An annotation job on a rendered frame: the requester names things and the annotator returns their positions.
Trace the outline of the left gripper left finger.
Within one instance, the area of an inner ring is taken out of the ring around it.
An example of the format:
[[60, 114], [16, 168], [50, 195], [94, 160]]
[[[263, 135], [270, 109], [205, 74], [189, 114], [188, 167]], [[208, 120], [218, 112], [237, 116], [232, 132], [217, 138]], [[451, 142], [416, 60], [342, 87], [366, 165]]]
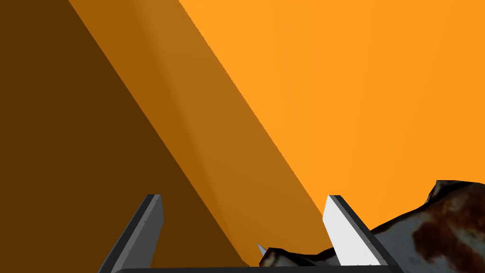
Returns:
[[149, 268], [163, 222], [161, 196], [148, 194], [109, 252], [98, 273], [119, 273], [124, 269]]

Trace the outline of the grey and brown mottled object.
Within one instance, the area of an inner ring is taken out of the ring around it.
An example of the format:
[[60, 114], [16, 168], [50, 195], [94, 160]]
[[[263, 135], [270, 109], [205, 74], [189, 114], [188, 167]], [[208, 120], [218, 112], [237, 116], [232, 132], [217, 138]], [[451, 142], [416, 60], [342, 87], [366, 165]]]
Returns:
[[[369, 230], [397, 262], [383, 265], [392, 272], [485, 273], [485, 184], [438, 180], [422, 206]], [[333, 247], [315, 255], [260, 251], [261, 267], [343, 266]]]

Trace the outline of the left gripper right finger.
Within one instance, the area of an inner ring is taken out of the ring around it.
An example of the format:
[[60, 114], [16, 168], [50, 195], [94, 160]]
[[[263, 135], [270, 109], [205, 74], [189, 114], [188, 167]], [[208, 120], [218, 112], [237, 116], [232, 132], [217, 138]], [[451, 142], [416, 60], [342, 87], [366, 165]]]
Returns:
[[399, 267], [342, 196], [327, 196], [323, 223], [340, 265]]

